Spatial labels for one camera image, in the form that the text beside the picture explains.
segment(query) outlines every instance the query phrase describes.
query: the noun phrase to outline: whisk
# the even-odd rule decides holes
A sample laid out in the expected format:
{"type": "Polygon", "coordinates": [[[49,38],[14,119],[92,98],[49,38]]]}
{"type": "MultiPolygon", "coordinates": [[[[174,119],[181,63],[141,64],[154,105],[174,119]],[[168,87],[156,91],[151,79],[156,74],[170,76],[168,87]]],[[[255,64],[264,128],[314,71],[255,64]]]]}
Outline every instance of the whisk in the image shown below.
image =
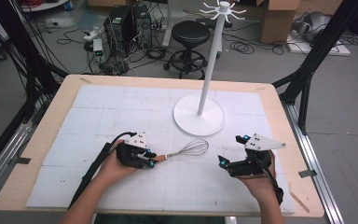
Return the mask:
{"type": "Polygon", "coordinates": [[[166,155],[159,155],[153,158],[155,161],[165,161],[169,157],[176,156],[176,155],[186,155],[186,156],[200,156],[205,154],[205,152],[209,148],[209,143],[203,139],[196,139],[191,141],[185,147],[177,152],[173,152],[166,155]]]}

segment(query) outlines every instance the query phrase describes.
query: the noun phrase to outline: wooden table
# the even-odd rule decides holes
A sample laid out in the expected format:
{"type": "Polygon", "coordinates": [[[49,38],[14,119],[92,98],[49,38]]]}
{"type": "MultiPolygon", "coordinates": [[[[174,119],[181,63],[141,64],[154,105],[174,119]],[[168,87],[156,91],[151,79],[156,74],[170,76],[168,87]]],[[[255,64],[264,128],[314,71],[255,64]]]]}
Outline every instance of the wooden table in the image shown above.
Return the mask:
{"type": "MultiPolygon", "coordinates": [[[[78,90],[82,85],[112,85],[169,89],[202,89],[202,81],[147,77],[98,77],[71,75],[62,83],[54,100],[34,132],[23,158],[29,164],[17,164],[0,192],[0,210],[7,211],[64,211],[62,209],[35,209],[26,207],[45,156],[53,144],[78,90]]],[[[212,81],[210,90],[244,91],[259,94],[273,138],[285,142],[287,148],[279,150],[282,168],[294,199],[296,212],[290,217],[321,217],[324,209],[310,177],[301,178],[298,172],[307,170],[281,101],[275,88],[265,83],[212,81]]]]}

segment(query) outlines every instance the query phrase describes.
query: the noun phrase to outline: black stool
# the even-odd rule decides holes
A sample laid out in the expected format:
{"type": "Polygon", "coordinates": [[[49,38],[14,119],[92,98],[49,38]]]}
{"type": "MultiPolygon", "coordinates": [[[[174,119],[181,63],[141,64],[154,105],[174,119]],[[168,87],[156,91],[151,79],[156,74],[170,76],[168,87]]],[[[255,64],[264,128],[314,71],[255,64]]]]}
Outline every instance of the black stool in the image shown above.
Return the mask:
{"type": "Polygon", "coordinates": [[[202,54],[196,52],[193,48],[207,42],[210,35],[209,29],[196,21],[181,21],[175,24],[172,28],[172,37],[186,49],[176,51],[170,60],[164,64],[164,69],[168,70],[172,65],[180,71],[179,78],[182,78],[183,73],[201,71],[202,77],[200,79],[205,79],[205,72],[202,67],[205,67],[208,62],[202,54]]]}

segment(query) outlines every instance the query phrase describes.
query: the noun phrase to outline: computer tower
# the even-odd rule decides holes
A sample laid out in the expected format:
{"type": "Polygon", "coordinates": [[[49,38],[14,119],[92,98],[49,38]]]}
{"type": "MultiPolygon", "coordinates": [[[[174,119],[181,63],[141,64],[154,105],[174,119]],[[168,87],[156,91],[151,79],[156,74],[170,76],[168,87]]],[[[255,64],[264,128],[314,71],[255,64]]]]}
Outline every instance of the computer tower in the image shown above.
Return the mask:
{"type": "Polygon", "coordinates": [[[138,46],[143,46],[146,49],[152,48],[152,30],[151,18],[147,13],[147,6],[137,4],[132,7],[133,18],[135,19],[135,31],[138,35],[138,46]]]}
{"type": "Polygon", "coordinates": [[[132,11],[129,6],[114,6],[103,23],[112,56],[128,57],[130,42],[135,38],[132,11]]]}

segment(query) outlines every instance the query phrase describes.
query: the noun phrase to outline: floor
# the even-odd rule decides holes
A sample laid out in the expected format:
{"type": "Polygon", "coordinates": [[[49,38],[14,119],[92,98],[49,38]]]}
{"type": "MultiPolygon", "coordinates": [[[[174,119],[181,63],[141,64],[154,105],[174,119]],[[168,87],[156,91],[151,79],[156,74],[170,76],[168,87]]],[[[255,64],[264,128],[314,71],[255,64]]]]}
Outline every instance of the floor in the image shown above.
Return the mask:
{"type": "MultiPolygon", "coordinates": [[[[74,17],[81,15],[81,9],[73,12],[74,17]]],[[[234,21],[233,29],[244,27],[257,21],[242,23],[234,21]]],[[[43,33],[47,45],[71,73],[80,73],[87,68],[86,52],[82,44],[58,45],[57,39],[63,33],[75,28],[61,29],[43,33]]],[[[245,39],[257,39],[259,26],[253,25],[239,31],[227,32],[245,39]]],[[[73,39],[81,40],[84,34],[73,32],[73,39]]],[[[198,47],[198,51],[209,55],[211,41],[198,47]]],[[[281,49],[262,49],[253,45],[255,52],[242,54],[230,48],[231,41],[223,41],[223,54],[215,62],[213,80],[237,82],[272,83],[295,72],[306,55],[289,53],[285,46],[281,49]]],[[[307,131],[316,156],[324,170],[324,176],[333,193],[345,223],[358,223],[358,46],[346,46],[351,52],[349,57],[327,56],[312,80],[310,104],[307,118],[307,131]]],[[[173,40],[169,51],[179,49],[173,40]]],[[[134,54],[133,60],[142,57],[134,54]]],[[[130,63],[130,68],[152,62],[142,59],[130,63]]],[[[163,61],[152,62],[130,70],[123,76],[177,78],[176,71],[163,69],[163,61]]],[[[196,79],[200,74],[185,78],[196,79]]],[[[0,61],[0,134],[25,101],[25,91],[10,59],[0,61]]],[[[0,188],[10,174],[9,165],[0,176],[0,188]]],[[[0,212],[0,223],[54,223],[62,213],[17,213],[0,212]]],[[[256,217],[238,217],[238,223],[258,223],[256,217]]],[[[292,218],[286,223],[323,224],[326,217],[292,218]]]]}

